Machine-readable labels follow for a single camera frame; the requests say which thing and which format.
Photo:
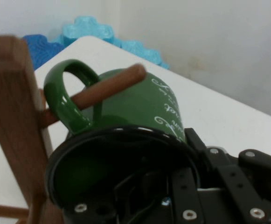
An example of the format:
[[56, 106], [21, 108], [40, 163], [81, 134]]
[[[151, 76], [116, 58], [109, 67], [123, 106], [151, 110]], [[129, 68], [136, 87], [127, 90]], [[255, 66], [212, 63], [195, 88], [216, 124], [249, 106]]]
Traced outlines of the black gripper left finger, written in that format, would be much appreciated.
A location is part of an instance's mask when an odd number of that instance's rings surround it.
[[160, 171], [106, 178], [63, 209], [66, 224], [171, 224], [167, 176]]

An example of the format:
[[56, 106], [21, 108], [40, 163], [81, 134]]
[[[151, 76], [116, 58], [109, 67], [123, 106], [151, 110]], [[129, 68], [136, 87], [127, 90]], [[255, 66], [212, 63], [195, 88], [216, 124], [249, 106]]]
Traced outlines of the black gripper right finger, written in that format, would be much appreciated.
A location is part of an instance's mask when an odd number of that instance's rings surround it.
[[176, 224], [271, 224], [271, 155], [206, 147], [192, 128], [178, 139], [188, 167], [172, 176]]

